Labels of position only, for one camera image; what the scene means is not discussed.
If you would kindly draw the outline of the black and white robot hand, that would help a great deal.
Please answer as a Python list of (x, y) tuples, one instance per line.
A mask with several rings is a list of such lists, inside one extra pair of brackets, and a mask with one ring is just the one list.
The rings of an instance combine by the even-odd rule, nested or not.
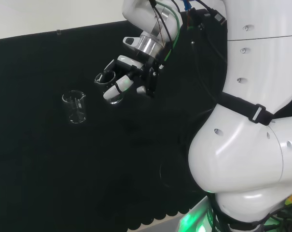
[(113, 59), (96, 76), (95, 82), (103, 87), (103, 98), (111, 103), (118, 102), (134, 84), (138, 94), (153, 98), (157, 80), (164, 65), (149, 58), (145, 63), (120, 55)]

